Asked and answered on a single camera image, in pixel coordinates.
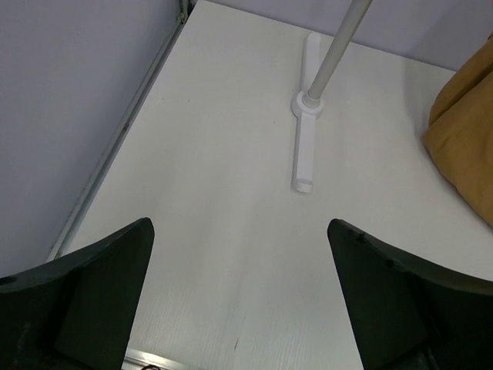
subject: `white table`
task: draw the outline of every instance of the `white table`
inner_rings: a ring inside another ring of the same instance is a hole
[[[420,140],[448,70],[351,44],[324,93],[314,191],[290,189],[307,34],[193,11],[69,248],[153,220],[130,347],[207,369],[362,369],[333,218],[493,280],[491,229]]]

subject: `brown bag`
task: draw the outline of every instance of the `brown bag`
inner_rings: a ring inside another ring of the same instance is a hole
[[[423,139],[444,177],[493,226],[493,37],[440,91]]]

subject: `white stand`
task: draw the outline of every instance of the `white stand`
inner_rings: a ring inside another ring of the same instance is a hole
[[[300,91],[291,100],[291,110],[298,118],[294,147],[293,188],[311,193],[314,174],[315,122],[324,111],[324,100],[314,108],[304,103],[315,75],[320,68],[320,35],[310,33],[305,40],[301,65]]]
[[[315,122],[324,111],[325,86],[342,58],[372,0],[353,0],[320,66],[320,36],[310,33],[304,47],[300,91],[291,100],[298,118],[294,147],[293,188],[311,193],[314,175]]]

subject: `metal rod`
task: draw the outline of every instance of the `metal rod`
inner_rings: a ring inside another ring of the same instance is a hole
[[[353,0],[337,30],[337,34],[332,40],[329,51],[325,55],[324,61],[315,76],[314,82],[308,90],[308,97],[312,100],[319,100],[322,92],[327,86],[332,73],[346,51],[347,45],[353,38],[357,27],[361,23],[365,13],[370,7],[372,0]]]
[[[125,360],[123,362],[123,368],[126,365],[135,365],[139,368],[143,368],[147,365],[155,365],[162,370],[200,370],[194,366],[188,366],[169,360],[168,358],[159,357],[152,353],[144,351],[138,351],[136,349],[127,348],[125,353]]]

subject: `metal edge strip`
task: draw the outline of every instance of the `metal edge strip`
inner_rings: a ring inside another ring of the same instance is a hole
[[[69,218],[65,222],[65,226],[62,229],[58,239],[50,250],[49,256],[46,262],[50,262],[55,260],[58,257],[61,257],[67,247],[72,242],[75,233],[79,229],[84,216],[89,209],[89,206],[92,203],[96,193],[98,192],[99,187],[101,186],[102,181],[104,180],[108,170],[116,157],[116,154],[121,147],[123,140],[126,137],[126,134],[129,131],[133,121],[137,117],[137,114],[140,111],[149,91],[153,87],[154,82],[156,81],[157,76],[161,68],[163,67],[164,62],[166,61],[173,45],[178,38],[181,30],[183,28],[183,23],[181,20],[177,19],[176,24],[173,28],[172,34],[166,38],[161,47],[159,48],[156,57],[153,60],[153,63],[149,67],[144,80],[141,82],[139,88],[137,89],[136,94],[132,98],[132,102],[129,104],[129,107],[125,111],[125,114],[119,124],[119,128],[116,130],[115,135],[110,140],[108,147],[103,153],[101,159],[99,160],[95,171],[92,173],[89,181],[84,188],[77,204],[69,215]]]
[[[180,364],[179,362],[159,357],[151,353],[127,348],[124,363],[145,367],[155,365],[163,370],[201,370],[199,368]]]

